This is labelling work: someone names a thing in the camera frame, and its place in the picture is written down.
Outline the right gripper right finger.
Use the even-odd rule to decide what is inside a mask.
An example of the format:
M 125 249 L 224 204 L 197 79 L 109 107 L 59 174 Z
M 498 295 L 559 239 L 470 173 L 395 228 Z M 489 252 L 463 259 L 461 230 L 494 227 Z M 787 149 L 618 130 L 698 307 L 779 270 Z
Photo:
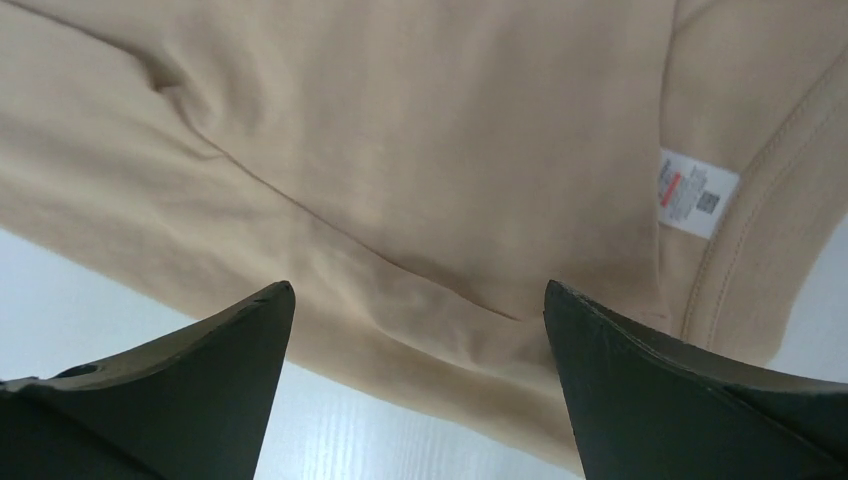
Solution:
M 687 344 L 550 281 L 544 323 L 589 479 L 843 479 L 847 387 Z

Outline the beige t shirt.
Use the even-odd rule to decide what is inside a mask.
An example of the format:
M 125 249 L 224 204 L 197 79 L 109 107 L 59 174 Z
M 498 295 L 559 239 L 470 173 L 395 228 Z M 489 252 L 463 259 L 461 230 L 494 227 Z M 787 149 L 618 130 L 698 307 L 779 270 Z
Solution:
M 578 471 L 558 280 L 754 365 L 847 213 L 843 1 L 5 1 L 1 225 Z

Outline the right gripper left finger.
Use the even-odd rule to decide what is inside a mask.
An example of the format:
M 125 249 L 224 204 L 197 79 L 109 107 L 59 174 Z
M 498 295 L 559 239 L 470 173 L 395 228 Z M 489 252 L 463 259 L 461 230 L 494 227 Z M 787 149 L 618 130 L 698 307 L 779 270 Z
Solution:
M 250 479 L 295 311 L 286 281 L 130 350 L 1 385 L 5 479 Z

